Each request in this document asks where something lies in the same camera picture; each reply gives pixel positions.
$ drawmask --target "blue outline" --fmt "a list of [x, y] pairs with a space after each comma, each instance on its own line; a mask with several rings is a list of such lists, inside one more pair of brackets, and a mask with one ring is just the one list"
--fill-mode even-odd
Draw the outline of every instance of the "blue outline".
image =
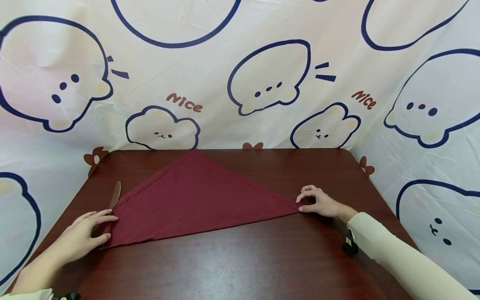
[[408, 47], [413, 46], [416, 42], [420, 41], [424, 36], [434, 32], [435, 30], [437, 30], [437, 29], [447, 25], [448, 23], [450, 23], [450, 21], [453, 20], [456, 17], [456, 15], [458, 15], [458, 13], [460, 13], [462, 11], [462, 9], [465, 7], [465, 5], [470, 0], [465, 1], [465, 3], [462, 5], [462, 7], [460, 7], [460, 9], [456, 13], [454, 13], [451, 17], [447, 18], [446, 20], [444, 20], [444, 21], [440, 22], [439, 24], [435, 25], [434, 27], [430, 28], [427, 32], [425, 32], [423, 35], [421, 35], [419, 38], [417, 38], [413, 42], [405, 44], [405, 45], [401, 45], [401, 46], [380, 46], [380, 45], [375, 44], [372, 41], [372, 39], [370, 39], [370, 37], [367, 33], [367, 17], [368, 17], [368, 14], [370, 12], [370, 9], [372, 8], [372, 5], [373, 5], [374, 1], [375, 0], [370, 0], [367, 4], [367, 7], [365, 8], [365, 11], [363, 12], [363, 17], [362, 17], [362, 20], [361, 20], [361, 35], [363, 36], [363, 39], [368, 44], [368, 46], [370, 46], [371, 48], [373, 48], [375, 50], [378, 50], [378, 51], [397, 51], [397, 50], [402, 50], [402, 49], [406, 49]]
[[175, 115], [168, 109], [164, 108], [164, 107], [161, 107], [161, 106], [157, 106], [157, 105], [149, 105], [147, 107], [145, 107], [144, 109], [142, 109], [141, 112], [137, 112], [136, 114], [133, 114], [131, 116], [128, 117], [127, 121], [125, 122], [125, 134], [127, 135], [127, 140], [132, 143], [132, 144], [139, 144], [139, 145], [142, 145], [150, 150], [156, 150], [156, 149], [153, 149], [153, 148], [150, 148], [150, 146], [148, 145], [145, 145], [145, 144], [142, 144], [142, 143], [139, 143], [139, 142], [133, 142], [130, 137], [128, 136], [128, 124], [135, 118], [139, 117], [139, 116], [144, 116], [147, 111], [151, 110], [151, 109], [159, 109], [159, 110], [163, 110], [165, 112], [167, 112], [173, 119], [173, 121], [175, 123], [178, 123], [180, 121], [183, 121], [183, 120], [189, 120], [189, 121], [192, 121], [193, 124], [195, 125], [195, 127], [197, 128], [197, 133], [195, 134], [195, 145], [191, 148], [191, 149], [195, 149], [197, 146], [198, 146], [198, 135], [200, 134], [200, 126], [198, 126], [198, 123], [192, 119], [192, 118], [182, 118], [182, 119], [177, 119], [177, 117], [175, 117]]
[[195, 46], [198, 44], [201, 44], [211, 38], [213, 38], [217, 33], [222, 31], [222, 29], [227, 26], [227, 24], [230, 22], [230, 20], [233, 18], [235, 13], [237, 12], [237, 9], [240, 5], [241, 0], [235, 0], [235, 3], [232, 6], [232, 9], [228, 13], [228, 15], [225, 17], [225, 19], [218, 25], [214, 30], [211, 32], [207, 33], [206, 35], [199, 37], [198, 39], [195, 39], [193, 41], [188, 41], [188, 42], [182, 42], [182, 43], [163, 43], [159, 41], [155, 41], [154, 39], [151, 39], [149, 37], [144, 36], [141, 34], [138, 30], [136, 30], [128, 21], [125, 19], [123, 14], [120, 11], [120, 8], [118, 7], [117, 0], [110, 0], [112, 2], [113, 9], [115, 10], [115, 13], [117, 14], [118, 18], [120, 21], [125, 25], [125, 27], [130, 30], [131, 33], [142, 39], [143, 41], [152, 44], [157, 47], [162, 47], [162, 48], [186, 48], [186, 47], [191, 47]]
[[28, 193], [27, 183], [20, 175], [17, 175], [15, 173], [9, 173], [9, 172], [0, 172], [0, 178], [10, 178], [15, 180], [18, 184], [20, 184], [20, 186], [22, 187], [22, 196], [24, 197], [25, 200], [27, 200], [27, 202], [32, 207], [35, 213], [35, 218], [36, 218], [35, 236], [33, 238], [32, 243], [30, 244], [30, 247], [28, 247], [27, 253], [22, 258], [22, 260], [18, 263], [18, 265], [15, 266], [15, 268], [13, 268], [13, 270], [10, 271], [10, 273], [8, 273], [4, 278], [0, 279], [0, 286], [2, 286], [22, 267], [22, 265], [26, 262], [26, 260], [32, 253], [33, 248], [35, 247], [35, 244], [38, 240], [38, 237], [40, 236], [40, 229], [42, 227], [42, 217], [41, 217], [40, 209], [38, 208], [38, 205], [35, 202], [35, 199], [33, 199], [33, 197]]
[[[304, 45], [306, 48], [307, 48], [307, 65], [305, 67], [305, 71], [303, 72], [303, 75], [302, 77], [300, 78], [300, 80], [298, 81], [298, 83], [294, 86], [295, 87], [295, 90], [297, 91], [297, 95], [293, 98], [293, 100], [289, 101], [289, 102], [282, 102], [282, 101], [277, 101], [275, 103], [272, 103], [272, 104], [269, 104], [267, 105], [266, 107], [264, 108], [260, 108], [260, 109], [255, 109], [254, 111], [248, 113], [248, 114], [244, 114], [242, 113], [241, 111], [241, 108], [243, 107], [243, 104], [238, 102], [237, 100], [235, 100], [235, 97], [233, 96], [232, 94], [232, 81], [233, 81], [233, 77], [235, 76], [235, 74], [237, 73], [237, 71], [240, 69], [240, 67], [242, 65], [244, 65], [249, 59], [251, 59], [252, 57], [254, 57], [255, 55], [265, 51], [265, 50], [268, 50], [268, 49], [271, 49], [273, 47], [277, 47], [277, 46], [283, 46], [283, 45], [289, 45], [289, 44], [301, 44], [301, 45]], [[233, 68], [233, 71], [232, 73], [230, 74], [230, 77], [228, 78], [228, 83], [227, 83], [227, 92], [228, 92], [228, 96], [230, 97], [230, 100], [232, 100], [232, 102], [237, 105], [239, 107], [239, 115], [241, 116], [248, 116], [248, 115], [251, 115], [253, 114], [254, 112], [256, 111], [262, 111], [264, 109], [267, 109], [267, 108], [270, 108], [272, 106], [275, 106], [277, 104], [281, 104], [281, 105], [290, 105], [292, 104], [293, 102], [295, 102], [295, 100], [297, 100], [297, 98], [300, 96], [300, 89], [299, 89], [299, 86], [300, 84], [303, 82], [303, 80], [305, 79], [305, 77], [307, 76], [307, 73], [308, 71], [310, 70], [310, 62], [312, 60], [312, 52], [310, 50], [310, 44], [309, 42], [307, 42], [306, 40], [303, 40], [303, 39], [289, 39], [289, 40], [285, 40], [285, 41], [279, 41], [279, 42], [275, 42], [275, 43], [272, 43], [272, 44], [268, 44], [266, 46], [263, 46], [257, 50], [255, 50], [254, 52], [250, 53], [249, 55], [247, 55], [244, 59], [242, 59], [238, 65], [235, 66], [235, 68]]]
[[347, 139], [340, 145], [338, 146], [337, 148], [341, 148], [343, 147], [343, 145], [345, 145], [346, 142], [348, 142], [348, 140], [350, 139], [350, 137], [352, 137], [352, 135], [355, 133], [355, 131], [358, 130], [358, 128], [360, 127], [360, 124], [361, 124], [361, 119], [359, 116], [355, 116], [355, 115], [348, 115], [348, 107], [341, 103], [341, 102], [335, 102], [333, 104], [330, 104], [329, 106], [327, 106], [327, 108], [325, 108], [324, 110], [320, 111], [320, 112], [317, 112], [316, 114], [314, 115], [311, 115], [310, 117], [306, 118], [305, 120], [303, 120], [302, 122], [298, 123], [292, 130], [292, 133], [290, 134], [290, 142], [292, 143], [292, 145], [297, 148], [297, 149], [301, 149], [300, 147], [297, 146], [297, 144], [295, 143], [295, 141], [293, 140], [293, 135], [295, 134], [295, 132], [297, 131], [297, 129], [305, 124], [306, 122], [308, 122], [310, 119], [313, 119], [315, 118], [316, 116], [318, 115], [321, 115], [323, 114], [324, 112], [326, 112], [329, 108], [331, 108], [332, 106], [334, 105], [339, 105], [343, 108], [343, 110], [345, 111], [345, 114], [344, 114], [344, 117], [342, 118], [342, 121], [343, 120], [346, 120], [346, 119], [356, 119], [358, 121], [358, 124], [357, 124], [357, 127], [352, 131], [350, 132], [350, 134], [348, 135]]
[[415, 72], [413, 72], [412, 75], [410, 75], [410, 77], [407, 79], [407, 81], [405, 81], [405, 83], [403, 84], [403, 87], [402, 89], [400, 90], [400, 93], [398, 93], [398, 96], [396, 97], [395, 99], [395, 102], [393, 103], [392, 105], [392, 109], [387, 113], [387, 115], [385, 116], [385, 119], [384, 119], [384, 126], [386, 128], [390, 128], [390, 129], [395, 129], [399, 134], [407, 137], [407, 138], [410, 138], [410, 139], [415, 139], [417, 140], [417, 142], [419, 143], [420, 146], [422, 146], [423, 148], [436, 148], [436, 147], [440, 147], [441, 145], [445, 144], [447, 141], [448, 141], [448, 137], [449, 137], [449, 133], [452, 132], [452, 131], [455, 131], [455, 130], [459, 130], [463, 127], [466, 127], [474, 122], [476, 122], [478, 119], [480, 119], [480, 112], [478, 114], [476, 114], [474, 117], [472, 117], [471, 119], [469, 120], [466, 120], [460, 124], [457, 124], [453, 127], [450, 127], [450, 128], [447, 128], [445, 129], [444, 131], [444, 136], [443, 138], [437, 142], [437, 143], [434, 143], [434, 144], [425, 144], [424, 142], [422, 142], [421, 140], [421, 136], [419, 135], [414, 135], [414, 134], [410, 134], [410, 133], [406, 133], [404, 131], [402, 131], [398, 126], [396, 125], [389, 125], [387, 124], [387, 118], [388, 118], [388, 115], [390, 115], [390, 113], [394, 110], [395, 108], [395, 104], [396, 104], [396, 101], [398, 100], [398, 98], [400, 97], [400, 95], [402, 94], [402, 91], [403, 89], [405, 88], [405, 86], [407, 85], [407, 83], [409, 82], [409, 80], [413, 77], [413, 75], [415, 75], [415, 73], [420, 70], [421, 67], [423, 67], [424, 64], [426, 64], [427, 62], [431, 61], [431, 60], [434, 60], [436, 58], [439, 58], [439, 57], [442, 57], [442, 56], [445, 56], [445, 55], [450, 55], [450, 54], [470, 54], [470, 55], [475, 55], [475, 56], [478, 56], [480, 58], [480, 50], [475, 50], [475, 49], [468, 49], [468, 48], [461, 48], [461, 49], [453, 49], [453, 50], [448, 50], [448, 51], [444, 51], [444, 52], [440, 52], [438, 54], [435, 54], [435, 55], [432, 55], [430, 56], [430, 58], [428, 58], [423, 64], [421, 64], [416, 70]]
[[[436, 181], [436, 180], [430, 180], [430, 179], [417, 179], [417, 180], [412, 180], [405, 184], [400, 192], [398, 193], [398, 196], [396, 198], [396, 204], [395, 204], [395, 215], [396, 218], [400, 221], [400, 200], [402, 199], [403, 193], [411, 186], [415, 184], [429, 184], [429, 185], [434, 185], [434, 186], [439, 186], [442, 188], [446, 188], [449, 190], [452, 190], [454, 192], [457, 192], [465, 197], [478, 197], [480, 198], [480, 192], [479, 191], [467, 191], [462, 188], [459, 188], [453, 184], [442, 182], [442, 181]], [[469, 291], [474, 294], [474, 295], [480, 295], [480, 289], [469, 289]]]
[[102, 76], [102, 81], [104, 81], [105, 83], [107, 83], [110, 86], [110, 92], [106, 96], [103, 96], [103, 97], [90, 98], [90, 100], [88, 101], [85, 109], [80, 114], [80, 116], [78, 118], [76, 118], [75, 120], [73, 120], [73, 122], [72, 122], [72, 124], [69, 128], [63, 129], [63, 130], [54, 130], [54, 129], [50, 128], [50, 126], [48, 125], [49, 120], [31, 117], [31, 116], [25, 115], [25, 114], [15, 110], [13, 107], [10, 106], [10, 104], [8, 104], [7, 99], [5, 99], [5, 96], [3, 95], [3, 92], [1, 90], [1, 85], [0, 85], [0, 106], [2, 106], [6, 111], [8, 111], [9, 113], [11, 113], [11, 114], [13, 114], [17, 117], [20, 117], [20, 118], [23, 118], [23, 119], [26, 119], [26, 120], [30, 120], [30, 121], [34, 121], [34, 122], [42, 123], [43, 128], [46, 131], [49, 131], [49, 132], [67, 132], [67, 131], [73, 129], [75, 124], [78, 123], [84, 117], [84, 115], [86, 114], [86, 112], [90, 108], [90, 105], [92, 104], [93, 101], [105, 100], [105, 99], [110, 98], [113, 95], [113, 86], [110, 83], [110, 81], [107, 79], [107, 77], [108, 77], [107, 57], [106, 57], [105, 51], [103, 50], [103, 47], [100, 44], [100, 41], [98, 40], [96, 35], [93, 32], [91, 32], [88, 28], [86, 28], [85, 26], [83, 26], [81, 24], [78, 24], [77, 22], [74, 22], [74, 21], [70, 21], [70, 20], [66, 20], [66, 19], [62, 19], [62, 18], [58, 18], [58, 17], [42, 16], [42, 15], [23, 16], [23, 17], [17, 18], [15, 20], [11, 21], [10, 23], [8, 23], [2, 30], [0, 30], [0, 50], [1, 50], [1, 47], [2, 47], [3, 39], [8, 35], [8, 33], [12, 29], [14, 29], [15, 27], [17, 27], [18, 25], [21, 25], [23, 23], [37, 22], [37, 21], [38, 22], [54, 22], [54, 23], [61, 23], [61, 24], [69, 25], [69, 26], [78, 28], [78, 29], [82, 30], [83, 32], [85, 32], [86, 34], [88, 34], [98, 44], [98, 46], [100, 47], [100, 50], [102, 51], [102, 55], [103, 55], [103, 59], [104, 59], [104, 63], [105, 63], [105, 71], [104, 71], [103, 76]]

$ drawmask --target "cream sleeve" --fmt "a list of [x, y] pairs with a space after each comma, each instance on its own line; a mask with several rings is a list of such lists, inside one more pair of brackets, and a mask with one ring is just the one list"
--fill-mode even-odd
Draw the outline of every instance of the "cream sleeve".
[[0, 300], [51, 300], [53, 298], [52, 289], [43, 289], [33, 294], [3, 295]]
[[425, 255], [394, 236], [366, 213], [347, 224], [353, 240], [384, 267], [417, 300], [478, 300], [463, 285]]

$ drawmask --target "backdrop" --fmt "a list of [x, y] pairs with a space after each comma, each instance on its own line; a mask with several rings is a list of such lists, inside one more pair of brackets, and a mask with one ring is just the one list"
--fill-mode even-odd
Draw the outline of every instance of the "backdrop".
[[0, 5], [0, 291], [109, 151], [343, 147], [480, 294], [479, 0]]

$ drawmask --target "red napkin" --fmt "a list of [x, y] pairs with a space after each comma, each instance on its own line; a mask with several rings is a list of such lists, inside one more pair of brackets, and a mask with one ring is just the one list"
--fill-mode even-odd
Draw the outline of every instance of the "red napkin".
[[187, 152], [123, 196], [104, 248], [228, 228], [298, 212], [280, 196], [225, 169], [199, 151]]

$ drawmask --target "knife blade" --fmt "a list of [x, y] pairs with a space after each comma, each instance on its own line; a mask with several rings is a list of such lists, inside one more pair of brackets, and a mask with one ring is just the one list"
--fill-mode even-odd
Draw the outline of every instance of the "knife blade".
[[120, 198], [120, 192], [121, 192], [121, 183], [120, 181], [117, 181], [117, 184], [115, 184], [115, 189], [113, 190], [112, 200], [110, 200], [109, 208], [114, 208], [115, 205], [117, 205], [117, 202], [119, 201], [119, 198]]

